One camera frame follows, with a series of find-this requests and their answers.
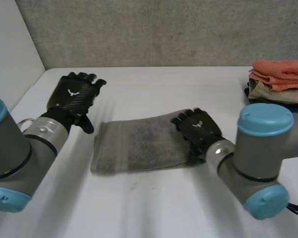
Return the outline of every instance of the table surface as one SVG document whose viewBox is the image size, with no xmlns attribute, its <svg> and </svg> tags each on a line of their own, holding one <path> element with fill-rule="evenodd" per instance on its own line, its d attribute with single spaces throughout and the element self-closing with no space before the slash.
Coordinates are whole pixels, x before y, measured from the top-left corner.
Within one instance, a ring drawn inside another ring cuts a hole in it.
<svg viewBox="0 0 298 238">
<path fill-rule="evenodd" d="M 298 238 L 298 216 L 285 209 L 253 219 L 206 165 L 97 176 L 89 171 L 102 121 L 141 119 L 200 107 L 235 141 L 250 67 L 58 68 L 46 71 L 12 111 L 36 118 L 62 75 L 107 80 L 89 117 L 96 130 L 72 127 L 69 139 L 21 213 L 0 212 L 0 238 Z M 298 204 L 298 158 L 283 162 L 279 181 Z"/>
</svg>

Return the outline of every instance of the black ring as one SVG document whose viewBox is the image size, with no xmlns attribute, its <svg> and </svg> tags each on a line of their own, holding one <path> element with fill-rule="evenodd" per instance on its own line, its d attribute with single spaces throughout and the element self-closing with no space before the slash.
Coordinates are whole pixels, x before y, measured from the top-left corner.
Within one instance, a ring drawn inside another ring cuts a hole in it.
<svg viewBox="0 0 298 238">
<path fill-rule="evenodd" d="M 278 175 L 272 177 L 272 178 L 255 178 L 249 175 L 244 174 L 243 172 L 241 172 L 240 170 L 238 170 L 238 168 L 234 165 L 233 163 L 233 168 L 236 170 L 236 172 L 241 175 L 242 177 L 251 180 L 251 181 L 255 181 L 255 182 L 273 182 L 275 180 L 277 180 Z"/>
<path fill-rule="evenodd" d="M 31 134 L 25 135 L 25 137 L 31 138 L 31 139 L 35 139 L 35 140 L 38 140 L 38 141 L 41 141 L 43 144 L 47 145 L 53 151 L 53 153 L 55 154 L 55 156 L 58 155 L 58 151 L 56 150 L 56 148 L 54 147 L 54 145 L 52 145 L 46 139 L 44 139 L 44 138 L 42 138 L 42 137 L 40 137 L 38 135 L 31 135 Z"/>
<path fill-rule="evenodd" d="M 29 153 L 26 156 L 25 160 L 23 160 L 23 162 L 19 166 L 15 167 L 13 170 L 6 172 L 3 175 L 0 175 L 0 179 L 4 179 L 4 178 L 9 177 L 10 175 L 14 174 L 15 172 L 18 172 L 20 169 L 22 169 L 29 162 L 29 160 L 32 156 L 32 146 L 30 143 L 29 143 L 29 145 L 30 145 L 30 150 L 29 150 Z"/>
<path fill-rule="evenodd" d="M 233 156 L 234 152 L 231 152 L 227 155 L 225 155 L 225 157 L 220 161 L 219 165 L 218 165 L 218 174 L 219 174 L 219 171 L 220 171 L 220 167 L 221 165 L 231 156 Z"/>
</svg>

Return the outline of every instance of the folded towel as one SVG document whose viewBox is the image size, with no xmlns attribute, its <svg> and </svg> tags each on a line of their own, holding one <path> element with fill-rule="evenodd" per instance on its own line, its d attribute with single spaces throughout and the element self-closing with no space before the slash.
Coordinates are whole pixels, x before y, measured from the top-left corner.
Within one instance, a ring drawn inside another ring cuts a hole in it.
<svg viewBox="0 0 298 238">
<path fill-rule="evenodd" d="M 278 103 L 298 105 L 298 89 L 289 89 L 283 92 L 275 92 L 271 90 L 269 86 L 264 84 L 263 82 L 256 81 L 250 78 L 248 99 L 258 98 L 266 98 Z"/>
<path fill-rule="evenodd" d="M 290 88 L 298 88 L 298 80 L 280 79 L 273 76 L 264 75 L 255 69 L 251 69 L 249 78 L 262 81 L 263 83 L 269 84 L 273 91 L 281 92 Z"/>
<path fill-rule="evenodd" d="M 248 98 L 249 96 L 249 87 L 244 89 L 244 93 L 246 95 L 246 97 Z M 280 106 L 283 106 L 287 109 L 289 109 L 292 113 L 297 113 L 298 112 L 298 104 L 287 104 L 287 103 L 279 103 L 279 102 L 274 102 L 271 101 L 269 99 L 263 98 L 263 97 L 259 97 L 259 98 L 248 98 L 249 103 L 253 104 L 253 103 L 267 103 L 267 104 L 277 104 Z"/>
<path fill-rule="evenodd" d="M 279 79 L 298 80 L 298 60 L 257 60 L 253 68 L 263 75 Z"/>
<path fill-rule="evenodd" d="M 192 162 L 189 161 L 192 160 L 189 142 L 170 122 L 181 112 L 102 123 L 95 140 L 90 171 L 105 175 L 183 166 Z"/>
</svg>

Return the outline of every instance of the white wall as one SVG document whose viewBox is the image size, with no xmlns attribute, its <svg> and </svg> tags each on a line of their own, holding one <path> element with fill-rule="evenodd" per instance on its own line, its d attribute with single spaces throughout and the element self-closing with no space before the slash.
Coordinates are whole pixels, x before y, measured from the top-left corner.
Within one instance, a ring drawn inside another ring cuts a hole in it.
<svg viewBox="0 0 298 238">
<path fill-rule="evenodd" d="M 9 111 L 44 71 L 15 1 L 0 0 L 0 98 Z"/>
</svg>

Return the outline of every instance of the glove logo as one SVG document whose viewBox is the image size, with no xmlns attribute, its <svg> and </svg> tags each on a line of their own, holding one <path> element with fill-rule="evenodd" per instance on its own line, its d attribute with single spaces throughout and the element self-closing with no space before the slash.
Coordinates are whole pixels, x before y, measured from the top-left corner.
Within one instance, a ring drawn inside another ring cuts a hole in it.
<svg viewBox="0 0 298 238">
<path fill-rule="evenodd" d="M 203 124 L 203 121 L 199 121 L 198 124 L 196 124 L 196 125 L 193 124 L 193 126 L 194 126 L 194 127 L 202 127 L 202 124 Z"/>
<path fill-rule="evenodd" d="M 74 95 L 78 95 L 78 94 L 79 94 L 79 92 L 77 92 L 77 93 L 72 93 L 72 92 L 70 91 L 70 89 L 68 89 L 68 92 L 69 92 L 69 94 L 70 94 L 71 97 L 74 96 Z"/>
</svg>

